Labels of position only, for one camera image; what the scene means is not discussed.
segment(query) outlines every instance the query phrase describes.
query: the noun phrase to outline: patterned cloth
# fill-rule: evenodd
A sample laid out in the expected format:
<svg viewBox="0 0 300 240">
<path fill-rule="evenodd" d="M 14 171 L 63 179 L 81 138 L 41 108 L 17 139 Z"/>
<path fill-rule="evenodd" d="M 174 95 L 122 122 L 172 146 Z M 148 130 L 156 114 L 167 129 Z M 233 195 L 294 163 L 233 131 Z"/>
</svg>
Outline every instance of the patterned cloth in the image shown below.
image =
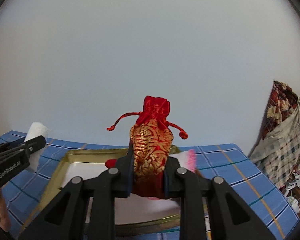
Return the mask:
<svg viewBox="0 0 300 240">
<path fill-rule="evenodd" d="M 284 186 L 300 162 L 300 97 L 292 114 L 260 140 L 250 160 L 277 188 Z"/>
<path fill-rule="evenodd" d="M 24 137 L 25 133 L 10 131 L 0 137 L 0 143 Z M 74 143 L 48 138 L 45 151 L 39 160 L 35 174 L 23 171 L 3 189 L 9 217 L 11 234 L 17 237 L 22 228 L 30 223 L 36 214 L 36 206 L 44 192 L 53 171 L 64 154 L 71 149 L 113 149 L 118 146 Z M 193 149 L 196 153 L 197 169 L 206 178 L 222 176 L 248 203 L 267 225 L 276 239 L 281 240 L 298 221 L 297 215 L 281 192 L 252 164 L 235 144 L 216 146 L 180 147 L 181 151 Z M 207 234 L 210 239 L 209 218 L 206 213 Z M 178 240 L 179 228 L 172 228 L 155 234 L 134 237 L 117 237 L 117 240 Z"/>
<path fill-rule="evenodd" d="M 297 107 L 297 101 L 298 96 L 291 87 L 282 82 L 273 82 L 267 107 L 266 124 L 261 132 L 262 139 L 293 113 Z"/>
<path fill-rule="evenodd" d="M 173 134 L 168 126 L 180 130 L 179 136 L 187 139 L 187 133 L 179 126 L 167 121 L 170 102 L 165 98 L 146 96 L 142 112 L 126 113 L 120 116 L 108 131 L 114 130 L 119 120 L 131 115 L 139 115 L 130 129 L 133 146 L 134 190 L 139 196 L 157 196 L 162 192 L 163 170 L 169 156 Z M 108 168 L 114 160 L 106 162 Z"/>
</svg>

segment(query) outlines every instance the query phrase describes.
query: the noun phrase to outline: clutter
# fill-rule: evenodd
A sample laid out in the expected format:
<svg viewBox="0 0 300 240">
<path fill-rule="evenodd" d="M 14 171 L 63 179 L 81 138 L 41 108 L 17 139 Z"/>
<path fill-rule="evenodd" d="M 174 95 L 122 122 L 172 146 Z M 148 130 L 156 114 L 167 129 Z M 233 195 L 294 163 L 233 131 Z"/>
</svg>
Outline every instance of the clutter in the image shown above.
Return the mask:
<svg viewBox="0 0 300 240">
<path fill-rule="evenodd" d="M 293 210 L 296 212 L 296 214 L 298 214 L 300 212 L 298 200 L 295 197 L 290 196 L 287 198 L 287 201 L 290 204 L 290 206 L 293 208 Z"/>
<path fill-rule="evenodd" d="M 249 157 L 277 188 L 285 185 L 295 165 L 300 164 L 300 96 L 295 100 L 286 84 L 274 82 L 266 128 Z"/>
<path fill-rule="evenodd" d="M 286 187 L 285 189 L 282 191 L 282 194 L 285 197 L 288 197 L 288 194 L 291 193 L 292 194 L 292 189 L 294 189 L 297 186 L 297 182 L 287 182 L 286 183 Z"/>
</svg>

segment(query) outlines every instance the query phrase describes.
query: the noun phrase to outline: gold embroidery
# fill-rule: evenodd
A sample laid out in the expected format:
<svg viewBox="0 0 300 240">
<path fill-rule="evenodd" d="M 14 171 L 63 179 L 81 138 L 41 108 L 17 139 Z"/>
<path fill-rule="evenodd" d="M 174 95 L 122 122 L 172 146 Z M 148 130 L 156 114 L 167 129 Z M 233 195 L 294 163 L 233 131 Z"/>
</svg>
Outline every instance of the gold embroidery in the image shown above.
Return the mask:
<svg viewBox="0 0 300 240">
<path fill-rule="evenodd" d="M 169 129 L 158 128 L 156 119 L 134 125 L 130 130 L 133 141 L 134 173 L 136 182 L 146 181 L 149 176 L 164 171 L 173 135 Z"/>
</svg>

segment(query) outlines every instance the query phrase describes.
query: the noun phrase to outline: gold metal tray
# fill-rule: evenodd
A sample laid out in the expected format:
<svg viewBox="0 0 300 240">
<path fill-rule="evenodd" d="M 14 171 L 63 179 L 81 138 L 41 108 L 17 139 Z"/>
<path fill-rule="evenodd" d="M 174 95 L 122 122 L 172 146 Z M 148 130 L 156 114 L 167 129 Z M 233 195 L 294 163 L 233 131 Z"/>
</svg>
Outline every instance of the gold metal tray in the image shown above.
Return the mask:
<svg viewBox="0 0 300 240">
<path fill-rule="evenodd" d="M 52 174 L 51 180 L 47 184 L 47 187 L 45 188 L 37 210 L 41 211 L 60 192 L 61 185 L 71 163 L 105 163 L 109 159 L 118 159 L 125 156 L 127 154 L 127 150 L 127 148 L 110 150 L 83 149 L 70 150 L 66 152 L 65 156 L 61 159 L 60 163 Z M 176 146 L 173 145 L 171 147 L 171 154 L 179 152 L 180 151 Z M 179 214 L 175 214 L 170 217 L 153 221 L 116 225 L 115 231 L 117 236 L 134 236 L 156 233 L 179 225 L 180 216 Z"/>
</svg>

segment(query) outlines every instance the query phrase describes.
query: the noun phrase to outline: red tassel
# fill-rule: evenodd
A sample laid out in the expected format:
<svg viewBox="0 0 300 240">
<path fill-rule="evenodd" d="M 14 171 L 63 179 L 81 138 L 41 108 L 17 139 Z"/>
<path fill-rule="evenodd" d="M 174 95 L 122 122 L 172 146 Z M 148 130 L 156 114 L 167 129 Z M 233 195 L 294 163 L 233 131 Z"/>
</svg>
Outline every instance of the red tassel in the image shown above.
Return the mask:
<svg viewBox="0 0 300 240">
<path fill-rule="evenodd" d="M 167 122 L 168 125 L 174 127 L 174 128 L 177 128 L 180 130 L 180 133 L 179 133 L 179 136 L 182 138 L 182 139 L 187 139 L 188 138 L 188 134 L 179 126 L 177 126 L 176 124 L 174 123 L 171 123 L 171 122 Z"/>
<path fill-rule="evenodd" d="M 116 163 L 117 160 L 107 160 L 106 163 L 105 163 L 105 166 L 110 169 L 110 168 L 113 168 L 115 166 L 115 163 Z"/>
<path fill-rule="evenodd" d="M 127 116 L 131 116 L 131 115 L 140 115 L 141 113 L 142 113 L 142 112 L 139 112 L 139 113 L 133 112 L 133 113 L 126 113 L 126 114 L 123 114 L 123 115 L 121 115 L 121 116 L 118 118 L 118 120 L 114 123 L 114 125 L 112 125 L 110 128 L 107 128 L 107 130 L 108 130 L 108 131 L 113 131 L 114 128 L 115 128 L 115 126 L 117 125 L 117 123 L 118 123 L 122 118 L 127 117 Z"/>
</svg>

